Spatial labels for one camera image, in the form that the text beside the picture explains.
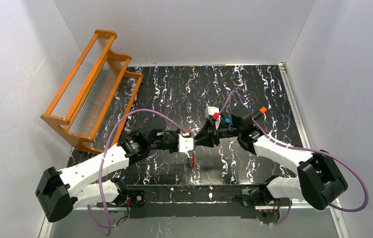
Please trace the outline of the metal keyring red grip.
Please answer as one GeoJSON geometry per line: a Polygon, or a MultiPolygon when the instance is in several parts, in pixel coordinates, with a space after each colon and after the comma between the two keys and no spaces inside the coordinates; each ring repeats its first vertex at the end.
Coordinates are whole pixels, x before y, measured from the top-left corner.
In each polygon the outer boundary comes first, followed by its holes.
{"type": "Polygon", "coordinates": [[[190,150],[187,152],[187,159],[188,164],[191,168],[195,168],[196,159],[195,159],[195,152],[193,150],[190,150]]]}

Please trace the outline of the orange ribbed plastic rack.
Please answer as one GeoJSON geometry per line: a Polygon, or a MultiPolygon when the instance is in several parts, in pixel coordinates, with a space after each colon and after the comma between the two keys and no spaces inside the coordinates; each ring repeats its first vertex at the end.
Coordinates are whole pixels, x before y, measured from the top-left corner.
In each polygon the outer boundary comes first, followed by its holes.
{"type": "Polygon", "coordinates": [[[125,79],[134,81],[134,89],[123,114],[130,112],[143,75],[130,72],[128,54],[117,53],[111,46],[117,34],[97,29],[74,67],[64,80],[41,119],[76,150],[99,154],[96,136],[115,94],[125,79]]]}

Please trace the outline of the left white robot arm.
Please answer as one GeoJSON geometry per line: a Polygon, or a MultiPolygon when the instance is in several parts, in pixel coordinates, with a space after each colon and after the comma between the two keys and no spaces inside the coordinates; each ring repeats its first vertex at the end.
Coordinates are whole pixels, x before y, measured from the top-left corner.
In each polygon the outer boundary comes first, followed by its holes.
{"type": "Polygon", "coordinates": [[[101,202],[102,197],[114,202],[123,190],[113,182],[104,182],[99,188],[96,181],[147,158],[151,150],[179,152],[183,148],[179,141],[188,137],[189,133],[180,129],[167,130],[164,125],[145,124],[106,152],[78,165],[44,170],[35,196],[51,223],[63,219],[74,208],[101,202]]]}

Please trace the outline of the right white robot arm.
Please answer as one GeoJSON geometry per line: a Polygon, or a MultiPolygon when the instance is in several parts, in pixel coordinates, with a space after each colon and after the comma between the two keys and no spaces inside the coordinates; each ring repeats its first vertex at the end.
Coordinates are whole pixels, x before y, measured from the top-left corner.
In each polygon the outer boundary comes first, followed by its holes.
{"type": "Polygon", "coordinates": [[[245,106],[235,106],[226,118],[217,107],[208,106],[204,112],[206,122],[194,137],[194,143],[215,147],[221,139],[235,137],[244,150],[269,158],[296,175],[268,178],[259,185],[257,199],[265,202],[281,198],[305,200],[313,208],[323,210],[348,189],[344,176],[331,157],[321,152],[295,150],[266,137],[253,123],[266,111],[262,107],[252,114],[245,106]]]}

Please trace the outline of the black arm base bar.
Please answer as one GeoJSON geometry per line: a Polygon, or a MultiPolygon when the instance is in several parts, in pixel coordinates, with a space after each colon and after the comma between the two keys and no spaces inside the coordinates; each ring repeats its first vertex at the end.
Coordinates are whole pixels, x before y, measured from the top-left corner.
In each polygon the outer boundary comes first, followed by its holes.
{"type": "Polygon", "coordinates": [[[255,185],[129,185],[131,217],[241,217],[255,219],[267,204],[255,185]]]}

